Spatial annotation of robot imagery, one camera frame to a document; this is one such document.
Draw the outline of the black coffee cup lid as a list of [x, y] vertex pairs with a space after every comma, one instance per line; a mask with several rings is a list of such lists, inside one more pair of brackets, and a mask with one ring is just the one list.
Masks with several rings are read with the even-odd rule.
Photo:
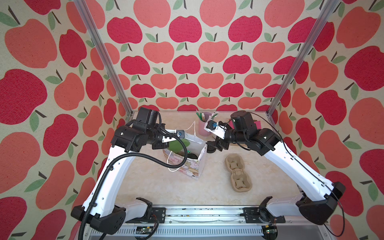
[[193, 154], [193, 153], [189, 153], [187, 157], [188, 159], [193, 159], [193, 160], [197, 160], [199, 158], [196, 154]]

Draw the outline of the white patterned gift bag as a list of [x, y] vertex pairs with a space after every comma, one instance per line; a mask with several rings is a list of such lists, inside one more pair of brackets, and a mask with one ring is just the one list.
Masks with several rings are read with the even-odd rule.
[[[191, 126], [184, 130], [186, 140], [190, 141], [190, 145], [187, 147], [187, 155], [189, 153], [196, 154], [199, 158], [197, 160], [188, 159], [183, 166], [177, 169], [168, 168], [170, 172], [180, 172], [184, 175], [187, 175], [195, 180], [198, 180], [201, 176], [203, 169], [205, 167], [206, 155], [207, 155], [207, 145], [204, 140], [196, 136], [196, 124], [193, 123]], [[185, 156], [185, 152], [180, 152], [178, 154], [168, 150], [163, 149], [163, 154], [166, 159], [166, 163], [169, 165], [178, 165], [180, 164]]]

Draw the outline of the green napkin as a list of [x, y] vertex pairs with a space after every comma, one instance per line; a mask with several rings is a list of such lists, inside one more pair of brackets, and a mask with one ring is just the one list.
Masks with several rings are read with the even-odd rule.
[[[190, 141], [186, 139], [181, 139], [181, 141], [184, 143], [186, 148], [190, 145]], [[184, 152], [184, 148], [182, 147], [181, 143], [179, 141], [172, 141], [169, 142], [168, 150], [178, 154], [180, 152]]]

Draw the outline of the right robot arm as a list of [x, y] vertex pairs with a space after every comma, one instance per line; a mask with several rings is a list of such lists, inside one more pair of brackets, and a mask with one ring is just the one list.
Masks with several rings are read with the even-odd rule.
[[251, 112], [237, 111], [231, 114], [228, 124], [215, 122], [210, 117], [205, 130], [216, 135], [216, 139], [207, 144], [219, 151], [228, 150], [230, 144], [246, 145], [248, 150], [273, 162], [300, 187], [302, 193], [295, 197], [265, 198], [257, 213], [261, 221], [268, 223], [280, 216], [302, 216], [313, 224], [324, 225], [341, 205], [346, 187], [317, 173], [285, 144], [277, 131], [259, 129], [252, 116]]

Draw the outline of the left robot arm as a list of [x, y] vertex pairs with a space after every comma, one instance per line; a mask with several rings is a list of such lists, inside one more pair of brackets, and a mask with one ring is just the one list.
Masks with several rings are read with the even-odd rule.
[[153, 215], [152, 202], [137, 198], [127, 207], [116, 206], [116, 198], [123, 179], [135, 158], [150, 160], [169, 169], [182, 167], [187, 156], [181, 163], [170, 165], [155, 157], [140, 152], [145, 145], [151, 145], [154, 150], [166, 149], [172, 141], [178, 141], [184, 152], [187, 147], [183, 143], [185, 131], [166, 130], [162, 123], [161, 114], [155, 110], [141, 108], [136, 119], [119, 127], [112, 138], [109, 156], [94, 189], [82, 205], [73, 208], [71, 215], [80, 221], [78, 238], [85, 236], [86, 225], [106, 235], [115, 234], [125, 222], [131, 220], [154, 223], [153, 229], [145, 239], [150, 238], [157, 230], [160, 222]]

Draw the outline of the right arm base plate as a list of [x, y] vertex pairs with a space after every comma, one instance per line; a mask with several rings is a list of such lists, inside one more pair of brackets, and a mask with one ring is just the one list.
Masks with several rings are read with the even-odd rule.
[[274, 222], [283, 224], [286, 223], [284, 216], [274, 217], [267, 210], [255, 208], [243, 208], [243, 213], [240, 214], [244, 217], [247, 224], [272, 224]]

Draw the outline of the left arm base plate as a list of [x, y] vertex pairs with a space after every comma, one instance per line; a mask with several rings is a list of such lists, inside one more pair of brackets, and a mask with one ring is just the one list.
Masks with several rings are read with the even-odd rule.
[[164, 224], [166, 210], [166, 208], [150, 208], [143, 217], [126, 221], [126, 223], [155, 223], [158, 221], [160, 224]]

